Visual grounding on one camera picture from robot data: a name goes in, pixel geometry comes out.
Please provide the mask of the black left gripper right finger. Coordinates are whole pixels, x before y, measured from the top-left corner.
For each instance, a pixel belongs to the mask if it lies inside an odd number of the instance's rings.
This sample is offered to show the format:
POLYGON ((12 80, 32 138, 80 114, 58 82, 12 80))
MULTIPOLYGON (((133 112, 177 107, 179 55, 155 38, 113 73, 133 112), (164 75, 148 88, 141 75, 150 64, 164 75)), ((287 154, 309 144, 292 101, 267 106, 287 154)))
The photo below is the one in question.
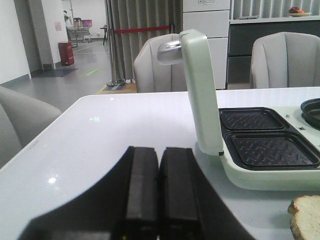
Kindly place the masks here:
POLYGON ((252 240, 213 189, 192 149, 168 147, 159 169, 162 240, 252 240))

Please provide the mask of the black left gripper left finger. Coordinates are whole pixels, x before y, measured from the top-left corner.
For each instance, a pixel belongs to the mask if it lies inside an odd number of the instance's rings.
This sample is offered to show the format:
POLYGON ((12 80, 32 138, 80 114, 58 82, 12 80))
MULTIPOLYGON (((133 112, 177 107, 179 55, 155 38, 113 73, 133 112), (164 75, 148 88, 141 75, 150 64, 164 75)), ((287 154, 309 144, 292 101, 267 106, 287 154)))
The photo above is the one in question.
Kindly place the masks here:
POLYGON ((20 240, 155 240, 158 159, 128 147, 111 170, 66 204, 34 218, 20 240))

